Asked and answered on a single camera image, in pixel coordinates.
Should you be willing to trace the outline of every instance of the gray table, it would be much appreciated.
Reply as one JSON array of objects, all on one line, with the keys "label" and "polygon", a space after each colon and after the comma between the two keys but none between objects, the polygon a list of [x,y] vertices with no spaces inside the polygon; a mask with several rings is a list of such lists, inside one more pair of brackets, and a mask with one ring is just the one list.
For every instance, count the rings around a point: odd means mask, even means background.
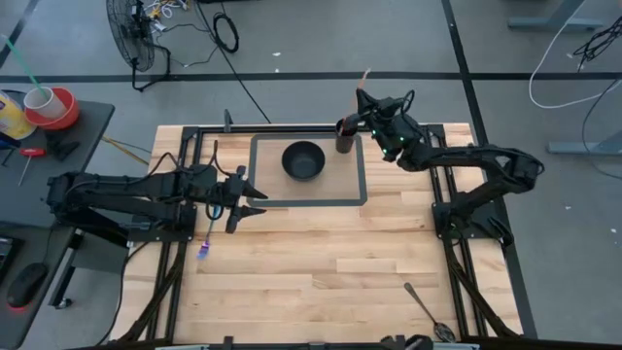
[{"label": "gray table", "polygon": [[[19,95],[12,94],[15,100]],[[0,167],[0,193],[4,203],[0,210],[0,235],[23,241],[7,275],[0,282],[0,348],[18,348],[28,333],[30,325],[43,302],[46,291],[67,251],[74,229],[59,227],[52,231],[46,265],[49,273],[33,301],[22,311],[10,309],[6,303],[9,284],[28,264],[40,262],[44,257],[49,227],[53,222],[50,208],[42,198],[48,193],[48,178],[67,171],[84,171],[112,117],[115,107],[110,104],[80,101],[78,122],[70,129],[63,142],[79,141],[76,149],[65,161],[53,157],[33,158],[21,187],[17,186],[26,158],[15,153]],[[44,147],[43,130],[23,140],[22,147]],[[0,158],[7,151],[0,151]]]}]

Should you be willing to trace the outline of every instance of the computer mouse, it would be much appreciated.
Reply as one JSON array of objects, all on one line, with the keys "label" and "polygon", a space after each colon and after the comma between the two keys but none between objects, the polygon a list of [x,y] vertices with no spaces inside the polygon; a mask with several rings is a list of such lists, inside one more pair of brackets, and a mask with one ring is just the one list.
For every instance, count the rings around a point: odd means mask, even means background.
[{"label": "computer mouse", "polygon": [[48,267],[35,262],[25,267],[9,286],[7,303],[13,308],[26,306],[37,294],[48,274]]}]

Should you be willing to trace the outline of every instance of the concrete floor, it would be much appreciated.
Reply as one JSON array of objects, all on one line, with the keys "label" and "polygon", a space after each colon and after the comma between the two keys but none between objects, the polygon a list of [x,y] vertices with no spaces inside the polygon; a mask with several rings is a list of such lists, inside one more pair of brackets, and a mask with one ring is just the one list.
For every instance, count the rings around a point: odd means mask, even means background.
[{"label": "concrete floor", "polygon": [[[0,2],[0,33],[9,35],[25,1]],[[559,1],[452,0],[471,73],[533,71],[552,33],[509,31],[509,16],[546,16]],[[218,10],[205,6],[206,15]],[[240,51],[231,57],[241,73],[376,71],[458,72],[443,9],[436,0],[262,0],[226,3],[240,32]],[[579,13],[610,25],[622,16],[617,0],[590,1]],[[167,25],[193,22],[194,13],[176,13]],[[591,34],[563,35],[542,66],[543,72],[572,72],[577,59],[567,53]],[[203,33],[179,28],[161,43],[188,62],[205,59],[213,44]],[[126,75],[103,2],[39,0],[17,47],[35,74]],[[587,71],[620,71],[620,43],[588,64]],[[161,55],[148,73],[163,67]],[[230,73],[217,52],[206,65],[173,72]],[[20,76],[14,56],[2,76]],[[562,103],[601,92],[610,81],[540,81],[536,99]],[[261,115],[236,82],[161,83],[138,93],[129,83],[63,84],[80,99],[117,107],[109,137],[150,148],[160,124],[220,123],[227,108],[237,123],[262,123]],[[333,122],[349,109],[356,81],[256,81],[247,86],[275,123]],[[579,141],[590,105],[541,110],[529,100],[525,81],[476,81],[477,100],[491,143],[516,147],[541,159],[547,171],[536,188],[508,195],[506,203],[540,338],[622,343],[622,187],[583,157],[551,156],[548,141]],[[457,80],[369,80],[372,95],[399,96],[417,90],[412,115],[420,122],[470,123],[467,98]],[[0,88],[28,89],[23,84]],[[588,126],[597,141],[622,127],[620,91],[604,98]],[[615,158],[596,162],[622,175]],[[142,175],[146,168],[101,143],[90,172]],[[119,276],[79,271],[68,290],[76,304],[63,311],[43,306],[23,349],[87,346],[107,330],[113,317]]]}]

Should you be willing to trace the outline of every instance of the orange object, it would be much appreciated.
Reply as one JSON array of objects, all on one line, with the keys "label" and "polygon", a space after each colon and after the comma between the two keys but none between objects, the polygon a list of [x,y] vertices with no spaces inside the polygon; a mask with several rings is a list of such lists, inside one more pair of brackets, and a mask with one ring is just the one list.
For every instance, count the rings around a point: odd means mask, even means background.
[{"label": "orange object", "polygon": [[39,115],[37,112],[26,108],[26,119],[33,125],[37,125],[45,130],[65,129],[76,123],[80,115],[80,106],[76,97],[64,87],[53,87],[54,94],[67,108],[67,113],[57,120],[51,120]]}]

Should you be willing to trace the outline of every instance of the red screwdriver handle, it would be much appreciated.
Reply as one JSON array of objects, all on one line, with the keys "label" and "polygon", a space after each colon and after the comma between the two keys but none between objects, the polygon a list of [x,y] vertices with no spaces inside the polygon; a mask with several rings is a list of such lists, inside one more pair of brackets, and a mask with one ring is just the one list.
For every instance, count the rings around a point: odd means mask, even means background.
[{"label": "red screwdriver handle", "polygon": [[22,156],[26,156],[26,157],[40,157],[40,156],[46,155],[46,150],[37,149],[37,148],[29,148],[29,149],[21,149],[19,150],[19,153]]}]

